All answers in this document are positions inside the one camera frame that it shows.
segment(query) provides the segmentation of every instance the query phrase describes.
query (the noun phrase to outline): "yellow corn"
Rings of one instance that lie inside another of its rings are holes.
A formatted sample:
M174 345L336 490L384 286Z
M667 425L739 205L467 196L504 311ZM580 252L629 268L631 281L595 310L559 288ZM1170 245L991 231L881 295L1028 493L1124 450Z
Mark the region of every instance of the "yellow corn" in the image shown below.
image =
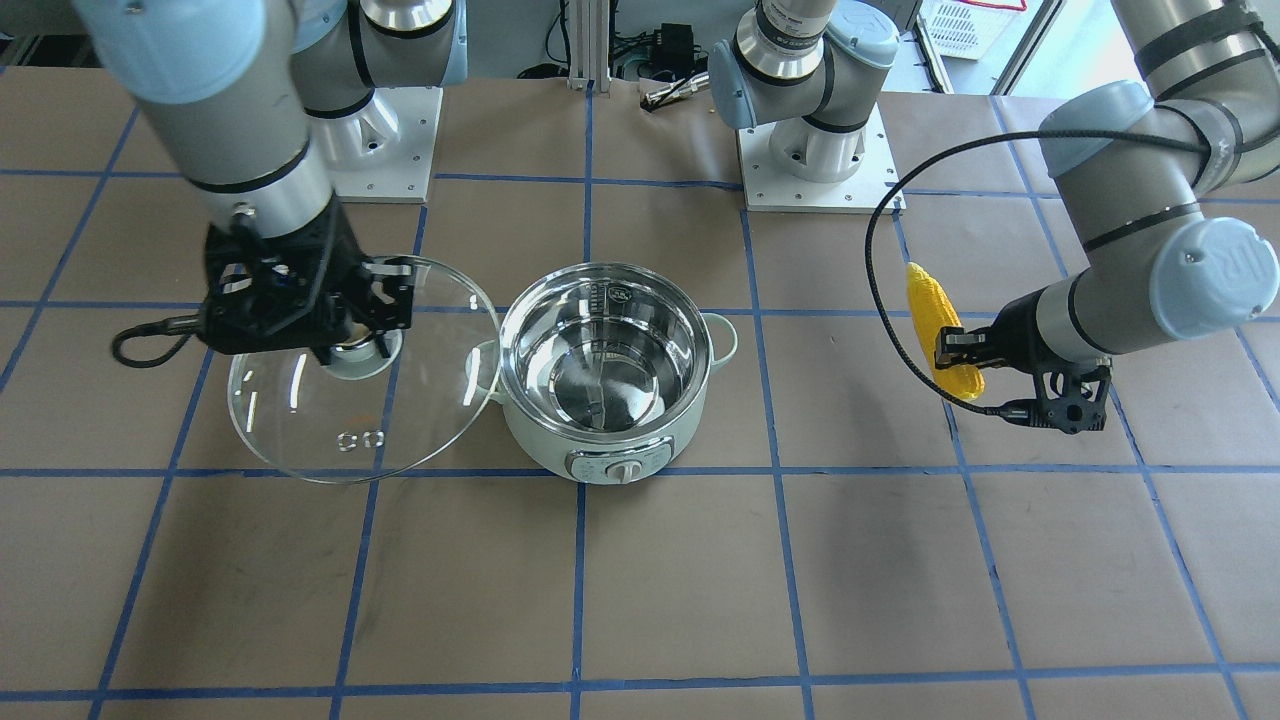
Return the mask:
M906 264L906 305L911 311L911 322L915 324L915 337L920 341L924 356L929 359L933 380L960 400L974 400L980 396L982 391L986 389L986 383L978 368L957 365L940 370L933 366L933 350L938 331L943 327L961 327L960 316L956 315L947 292L942 290L938 281L915 263Z

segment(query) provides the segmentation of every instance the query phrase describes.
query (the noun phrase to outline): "white handle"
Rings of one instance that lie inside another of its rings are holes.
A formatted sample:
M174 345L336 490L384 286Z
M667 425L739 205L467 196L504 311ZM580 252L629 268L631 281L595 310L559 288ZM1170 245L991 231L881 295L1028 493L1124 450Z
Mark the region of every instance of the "white handle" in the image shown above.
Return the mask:
M480 355L484 355L485 351L489 347L494 346L497 342L498 341L495 341L495 340L486 340L486 341L481 342L480 345L477 345L477 346L475 346L475 347L471 348L471 352L467 354L467 359L463 361L463 366L466 369L466 373L467 373L468 378L472 377L472 373L475 372L475 369L472 368L472 365L475 364L476 357L479 357ZM506 405L507 404L507 393L502 389L502 380L498 378L497 369L494 370L494 389L493 389L493 392L489 393L489 400L497 402L498 405Z
M733 323L728 322L728 318L724 315L717 315L716 313L703 313L703 319L708 323L712 320L718 322L724 327L724 329L728 331L730 337L733 338L733 347L730 347L728 352L726 352L723 357L716 357L716 343L712 343L712 373L714 373L716 370L723 368L726 363L732 360L733 355L737 355L737 328L733 327Z

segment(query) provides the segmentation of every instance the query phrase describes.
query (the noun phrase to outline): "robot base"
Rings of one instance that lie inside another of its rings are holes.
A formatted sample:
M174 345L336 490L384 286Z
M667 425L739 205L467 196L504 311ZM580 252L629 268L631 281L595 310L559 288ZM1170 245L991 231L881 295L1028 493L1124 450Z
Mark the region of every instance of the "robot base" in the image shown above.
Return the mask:
M737 131L739 156L746 209L767 213L846 213L869 215L897 182L897 168L884 137L879 108L867 120L867 151L849 179L817 183L800 179L778 167L769 155L769 133L777 123ZM890 208L905 209L902 193Z
M352 169L329 169L338 197L355 202L426 202L431 178L435 133L440 126L439 87L379 88L378 94L394 109L401 137L396 154L379 164Z

